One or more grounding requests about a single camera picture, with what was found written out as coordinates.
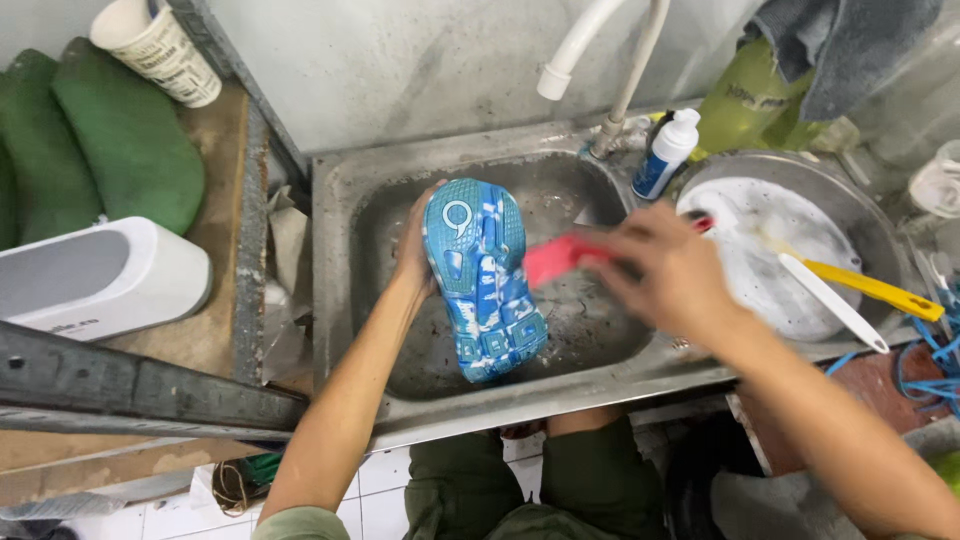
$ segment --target shoe sole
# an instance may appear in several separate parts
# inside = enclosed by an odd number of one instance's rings
[[[442,185],[424,211],[423,246],[467,380],[495,379],[546,344],[546,320],[521,266],[520,209],[506,189],[473,178]]]

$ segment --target white cup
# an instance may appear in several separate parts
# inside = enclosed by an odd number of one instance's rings
[[[147,0],[116,0],[93,19],[90,41],[191,109],[213,103],[223,88],[170,6],[152,19]]]

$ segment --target person's left hand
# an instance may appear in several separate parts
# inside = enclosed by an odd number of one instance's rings
[[[423,211],[434,191],[443,184],[446,184],[446,180],[437,182],[417,199],[410,208],[407,222],[403,225],[403,231],[396,243],[394,280],[409,280],[420,288],[423,296],[430,295],[437,286],[423,250]]]

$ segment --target hand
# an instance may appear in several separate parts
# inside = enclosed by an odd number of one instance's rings
[[[423,250],[423,211],[433,193],[446,180],[441,180],[423,192],[407,214],[407,221],[396,243],[396,270],[394,281],[409,281],[420,288],[424,297],[433,293],[437,282],[433,278],[433,270],[426,260]]]
[[[615,231],[593,241],[642,275],[637,281],[613,263],[583,261],[647,324],[712,349],[724,328],[750,315],[728,291],[713,242],[695,233],[666,203],[634,210]]]

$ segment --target faucet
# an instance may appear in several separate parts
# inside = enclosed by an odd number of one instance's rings
[[[600,31],[607,19],[620,7],[626,0],[594,0],[587,10],[580,15],[573,28],[567,33],[564,42],[557,49],[557,54],[553,60],[543,67],[543,73],[540,75],[540,82],[537,84],[537,92],[554,101],[559,101],[564,97],[567,85],[570,84],[570,72],[577,64],[577,61],[587,50],[587,45]],[[600,126],[600,133],[593,140],[590,146],[590,154],[599,160],[605,160],[611,150],[612,143],[623,131],[623,118],[627,114],[627,107],[630,106],[630,100],[634,97],[636,85],[640,82],[640,76],[643,75],[643,69],[650,60],[650,53],[654,50],[657,38],[660,37],[660,30],[663,29],[663,20],[666,19],[667,9],[670,7],[670,0],[650,0],[650,15],[647,17],[647,23],[636,42],[634,51],[634,67],[630,71],[626,84],[617,95],[616,101],[610,113],[604,116],[603,123]]]

